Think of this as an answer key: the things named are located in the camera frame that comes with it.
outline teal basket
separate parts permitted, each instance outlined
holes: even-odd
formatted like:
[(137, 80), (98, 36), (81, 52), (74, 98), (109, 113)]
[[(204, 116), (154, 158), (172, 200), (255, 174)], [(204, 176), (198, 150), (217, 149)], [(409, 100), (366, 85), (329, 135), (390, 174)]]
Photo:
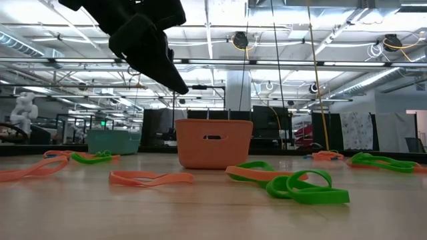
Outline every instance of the teal basket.
[(114, 130), (88, 130), (86, 137), (89, 152), (111, 151), (113, 155), (129, 155), (138, 152), (141, 133)]

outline ceiling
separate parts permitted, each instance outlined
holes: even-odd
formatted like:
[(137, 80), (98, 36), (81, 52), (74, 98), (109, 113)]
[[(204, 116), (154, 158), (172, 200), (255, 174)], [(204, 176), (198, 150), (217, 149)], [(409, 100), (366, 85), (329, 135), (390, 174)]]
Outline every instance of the ceiling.
[[(169, 46), (175, 51), (175, 58), (188, 59), (244, 59), (244, 51), (238, 51), (228, 40), (236, 31), (246, 31), (248, 25), (248, 39), (256, 44), (248, 51), (249, 59), (254, 60), (311, 60), (312, 48), (310, 44), (303, 44), (305, 39), (311, 40), (308, 32), (308, 14), (306, 8), (293, 8), (292, 12), (282, 14), (281, 9), (276, 8), (276, 37), (272, 24), (271, 12), (262, 9), (245, 17), (246, 1), (244, 0), (207, 0), (207, 15), (205, 14), (205, 1), (181, 0), (187, 22), (181, 27), (167, 29), (165, 32), (169, 39)], [(0, 24), (8, 28), (14, 35), (24, 38), (34, 46), (56, 49), (64, 54), (64, 57), (76, 58), (113, 58), (114, 54), (108, 49), (108, 35), (103, 33), (94, 19), (85, 14), (83, 10), (74, 12), (57, 1), (51, 2), (56, 11), (75, 25), (85, 36), (97, 43), (95, 48), (81, 37), (75, 30), (68, 26), (67, 22), (36, 0), (2, 0), (0, 1)], [(425, 37), (425, 22), (427, 13), (397, 13), (391, 11), (387, 15), (370, 14), (369, 16), (348, 26), (342, 32), (340, 27), (346, 19), (355, 11), (355, 8), (327, 8), (314, 9), (312, 19), (316, 47), (332, 33), (337, 33), (331, 43), (321, 50), (316, 58), (318, 61), (387, 61), (383, 55), (378, 58), (370, 58), (371, 46), (357, 46), (367, 43), (375, 43), (382, 40), (385, 34), (397, 34), (404, 45), (417, 42), (419, 37)], [(209, 19), (210, 37), (207, 34), (207, 18)], [(209, 54), (208, 41), (212, 42), (211, 54)], [(423, 47), (421, 43), (407, 50), (407, 53)], [(396, 60), (403, 55), (384, 52), (390, 60)], [(0, 57), (24, 57), (15, 50), (10, 50), (0, 45)], [(21, 63), (15, 65), (31, 71), (32, 65)], [(181, 76), (188, 85), (225, 85), (229, 69), (194, 69), (182, 71)], [(32, 72), (44, 79), (52, 81), (52, 71)], [(58, 71), (59, 77), (68, 72)], [(279, 74), (277, 69), (252, 69), (250, 75), (261, 97), (281, 96), (279, 88)], [(347, 82), (363, 75), (360, 71), (320, 71), (320, 85), (323, 91), (333, 91)], [(308, 92), (308, 85), (314, 83), (315, 73), (308, 70), (281, 70), (284, 97), (313, 97)], [(71, 77), (65, 77), (62, 84), (75, 84), (88, 82), (90, 84), (123, 85), (123, 78), (128, 82), (132, 76), (126, 72), (98, 72), (81, 71), (73, 73)], [(171, 95), (163, 86), (151, 79), (141, 76), (139, 80), (147, 86), (147, 90), (140, 89), (138, 95)], [(87, 92), (72, 91), (72, 94), (88, 94)], [(115, 94), (135, 96), (136, 90), (115, 89)], [(218, 96), (215, 91), (191, 90), (188, 96)], [(143, 107), (164, 107), (165, 104), (157, 100), (136, 100)], [(271, 105), (281, 105), (281, 101), (272, 101)], [(215, 101), (188, 101), (181, 104), (182, 107), (216, 107), (222, 106), (221, 100)]]

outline white robot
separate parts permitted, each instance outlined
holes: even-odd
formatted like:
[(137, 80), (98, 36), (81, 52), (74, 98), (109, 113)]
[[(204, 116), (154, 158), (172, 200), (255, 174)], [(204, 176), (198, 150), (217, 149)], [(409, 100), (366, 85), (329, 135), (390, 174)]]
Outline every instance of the white robot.
[(16, 106), (11, 113), (11, 123), (28, 135), (31, 133), (31, 119), (36, 119), (39, 115), (39, 109), (33, 105), (34, 97), (34, 93), (21, 93), (16, 98)]

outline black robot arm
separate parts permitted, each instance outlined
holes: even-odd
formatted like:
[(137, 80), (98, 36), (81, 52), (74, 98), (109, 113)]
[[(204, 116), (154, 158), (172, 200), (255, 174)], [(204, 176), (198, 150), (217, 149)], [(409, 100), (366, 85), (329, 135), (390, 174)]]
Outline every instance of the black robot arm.
[(180, 94), (188, 88), (173, 64), (163, 30), (185, 23), (180, 0), (59, 0), (77, 11), (84, 7), (110, 35), (109, 48), (129, 65)]

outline table surface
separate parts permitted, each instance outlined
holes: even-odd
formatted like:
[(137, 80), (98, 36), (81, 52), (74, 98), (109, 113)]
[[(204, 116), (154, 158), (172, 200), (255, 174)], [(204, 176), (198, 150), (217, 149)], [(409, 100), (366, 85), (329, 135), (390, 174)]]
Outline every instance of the table surface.
[[(22, 169), (41, 156), (0, 157)], [(70, 162), (48, 177), (0, 183), (0, 239), (425, 239), (427, 175), (354, 170), (343, 162), (250, 156), (277, 170), (325, 169), (351, 203), (301, 205), (271, 198), (218, 170), (183, 169), (174, 154), (122, 157), (118, 164)], [(109, 171), (187, 172), (194, 183), (109, 185)], [(309, 182), (324, 184), (310, 175)]]

